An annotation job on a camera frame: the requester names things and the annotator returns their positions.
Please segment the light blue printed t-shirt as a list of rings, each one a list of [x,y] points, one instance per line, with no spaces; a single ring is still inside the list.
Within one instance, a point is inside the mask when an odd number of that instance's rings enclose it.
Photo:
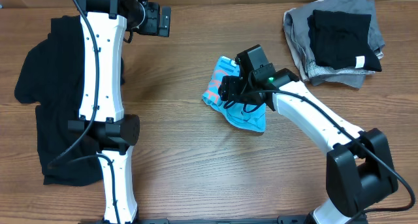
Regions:
[[[221,56],[212,73],[202,100],[215,111],[223,114],[225,119],[239,129],[263,133],[266,130],[266,104],[261,105],[254,112],[244,112],[244,104],[236,103],[230,108],[224,108],[226,101],[222,101],[218,88],[224,76],[239,76],[240,67],[230,58]]]

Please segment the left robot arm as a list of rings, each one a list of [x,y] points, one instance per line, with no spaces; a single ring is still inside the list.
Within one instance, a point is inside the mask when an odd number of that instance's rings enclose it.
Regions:
[[[84,38],[84,88],[78,119],[68,128],[76,140],[91,139],[103,176],[101,223],[139,223],[133,191],[132,156],[140,119],[126,114],[121,97],[122,48],[139,35],[168,37],[170,7],[150,0],[73,0]]]

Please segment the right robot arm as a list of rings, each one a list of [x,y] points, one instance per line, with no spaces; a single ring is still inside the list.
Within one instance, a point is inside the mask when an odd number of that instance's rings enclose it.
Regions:
[[[262,104],[297,125],[325,154],[328,200],[305,223],[366,223],[369,207],[398,190],[387,137],[364,131],[316,99],[289,69],[277,71],[260,45],[236,55],[238,76],[224,76],[227,103]]]

